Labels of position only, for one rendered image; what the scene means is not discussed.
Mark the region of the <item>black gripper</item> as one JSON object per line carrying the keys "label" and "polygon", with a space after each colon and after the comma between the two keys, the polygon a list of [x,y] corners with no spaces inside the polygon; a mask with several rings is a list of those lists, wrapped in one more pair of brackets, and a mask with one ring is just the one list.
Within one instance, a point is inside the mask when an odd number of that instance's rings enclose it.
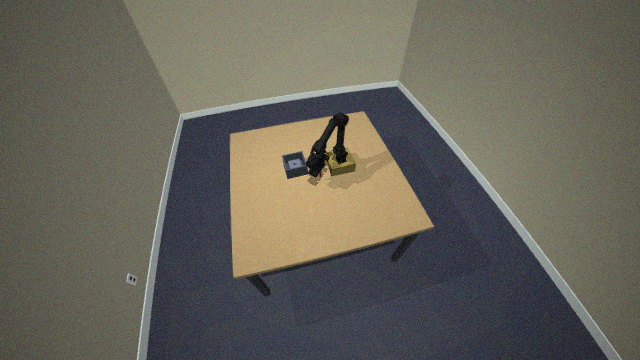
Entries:
{"label": "black gripper", "polygon": [[325,160],[328,162],[329,158],[330,157],[325,154],[324,155],[324,161],[323,162],[319,162],[313,169],[310,169],[309,170],[309,174],[314,176],[314,177],[317,177],[318,174],[321,172],[322,168],[326,165],[325,164]]}

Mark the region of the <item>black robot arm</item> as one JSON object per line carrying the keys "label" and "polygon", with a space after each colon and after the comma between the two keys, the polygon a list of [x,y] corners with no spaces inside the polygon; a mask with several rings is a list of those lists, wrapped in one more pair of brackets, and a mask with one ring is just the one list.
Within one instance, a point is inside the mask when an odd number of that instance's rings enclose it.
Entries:
{"label": "black robot arm", "polygon": [[[327,141],[330,138],[336,126],[338,126],[337,142],[336,142],[336,145],[333,147],[333,152],[337,155],[336,161],[338,162],[338,164],[347,162],[346,157],[348,155],[348,152],[345,151],[344,135],[345,135],[345,127],[348,125],[348,122],[349,122],[349,116],[343,113],[338,113],[334,115],[332,119],[330,119],[320,139],[318,139],[312,146],[310,155],[306,162],[306,165],[308,168],[313,169],[319,162],[324,161],[324,155],[327,152],[325,150],[327,147]],[[316,153],[314,153],[314,151]]]}

